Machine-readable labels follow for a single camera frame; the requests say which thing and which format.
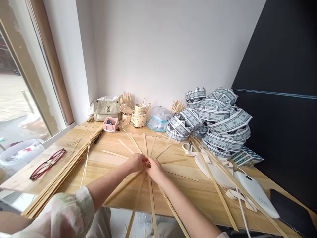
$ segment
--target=hand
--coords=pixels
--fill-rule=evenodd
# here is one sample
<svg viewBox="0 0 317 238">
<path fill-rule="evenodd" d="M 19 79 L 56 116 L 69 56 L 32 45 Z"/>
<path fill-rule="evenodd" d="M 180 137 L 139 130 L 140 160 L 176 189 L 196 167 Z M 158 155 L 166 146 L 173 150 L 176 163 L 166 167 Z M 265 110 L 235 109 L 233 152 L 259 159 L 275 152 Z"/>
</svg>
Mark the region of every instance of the hand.
<svg viewBox="0 0 317 238">
<path fill-rule="evenodd" d="M 154 180 L 158 185 L 165 178 L 165 173 L 162 165 L 157 161 L 150 157 L 147 158 L 149 164 L 145 167 L 145 171 Z"/>
<path fill-rule="evenodd" d="M 146 161 L 147 159 L 143 154 L 135 153 L 130 156 L 126 163 L 130 172 L 133 173 L 142 170 L 145 167 Z"/>
</svg>

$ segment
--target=small woven basket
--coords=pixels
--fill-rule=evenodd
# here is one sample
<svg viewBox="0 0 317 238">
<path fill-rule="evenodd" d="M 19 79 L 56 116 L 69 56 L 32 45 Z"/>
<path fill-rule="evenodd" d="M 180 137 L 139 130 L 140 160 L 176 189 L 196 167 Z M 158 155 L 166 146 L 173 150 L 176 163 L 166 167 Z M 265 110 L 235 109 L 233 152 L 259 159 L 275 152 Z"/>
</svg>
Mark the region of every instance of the small woven basket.
<svg viewBox="0 0 317 238">
<path fill-rule="evenodd" d="M 144 104 L 135 104 L 134 105 L 134 114 L 143 115 L 145 114 L 146 105 Z"/>
<path fill-rule="evenodd" d="M 131 117 L 132 117 L 132 114 L 127 115 L 125 113 L 122 113 L 122 121 L 131 121 Z"/>
<path fill-rule="evenodd" d="M 134 111 L 132 111 L 131 122 L 135 127 L 138 128 L 138 127 L 145 126 L 146 118 L 147 118 L 147 114 L 138 115 L 138 114 L 134 114 Z"/>
<path fill-rule="evenodd" d="M 124 114 L 127 114 L 127 115 L 132 114 L 132 108 L 128 107 L 126 104 L 121 104 L 120 111 Z"/>
</svg>

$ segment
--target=white wall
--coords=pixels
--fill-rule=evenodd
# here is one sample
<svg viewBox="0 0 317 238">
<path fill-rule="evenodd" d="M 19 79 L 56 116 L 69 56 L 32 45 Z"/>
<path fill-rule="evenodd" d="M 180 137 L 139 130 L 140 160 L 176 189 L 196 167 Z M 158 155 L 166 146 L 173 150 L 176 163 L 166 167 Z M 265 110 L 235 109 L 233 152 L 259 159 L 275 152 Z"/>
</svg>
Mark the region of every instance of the white wall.
<svg viewBox="0 0 317 238">
<path fill-rule="evenodd" d="M 230 88 L 265 0 L 94 0 L 99 95 L 133 93 L 170 108 Z"/>
<path fill-rule="evenodd" d="M 76 124 L 90 108 L 76 0 L 44 0 L 59 64 Z"/>
<path fill-rule="evenodd" d="M 91 1 L 76 0 L 80 36 L 83 46 L 89 101 L 99 98 L 94 45 L 93 12 Z"/>
</svg>

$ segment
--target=red glasses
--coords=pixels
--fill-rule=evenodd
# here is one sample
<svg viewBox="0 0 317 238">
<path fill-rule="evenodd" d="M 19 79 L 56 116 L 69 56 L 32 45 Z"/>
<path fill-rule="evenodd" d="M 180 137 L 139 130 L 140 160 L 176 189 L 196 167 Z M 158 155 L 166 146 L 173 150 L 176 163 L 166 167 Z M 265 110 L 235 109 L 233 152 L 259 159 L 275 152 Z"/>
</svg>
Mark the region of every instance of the red glasses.
<svg viewBox="0 0 317 238">
<path fill-rule="evenodd" d="M 42 163 L 30 176 L 32 181 L 37 180 L 41 177 L 46 171 L 48 171 L 55 163 L 57 163 L 66 153 L 66 150 L 63 148 L 53 154 L 47 161 Z"/>
</svg>

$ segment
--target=small box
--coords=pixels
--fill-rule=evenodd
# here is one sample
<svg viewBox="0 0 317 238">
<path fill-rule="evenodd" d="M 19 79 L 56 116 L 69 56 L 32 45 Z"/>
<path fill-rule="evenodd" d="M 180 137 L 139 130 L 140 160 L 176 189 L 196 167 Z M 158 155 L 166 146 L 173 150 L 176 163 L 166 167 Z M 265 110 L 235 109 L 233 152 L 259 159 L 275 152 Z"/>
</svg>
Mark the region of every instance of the small box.
<svg viewBox="0 0 317 238">
<path fill-rule="evenodd" d="M 235 153 L 231 159 L 242 167 L 252 167 L 253 165 L 263 161 L 264 159 L 249 148 L 243 146 L 241 151 Z"/>
<path fill-rule="evenodd" d="M 107 124 L 108 120 L 112 122 L 112 125 Z M 116 129 L 118 128 L 118 119 L 114 117 L 107 117 L 102 125 L 105 132 L 116 132 Z"/>
</svg>

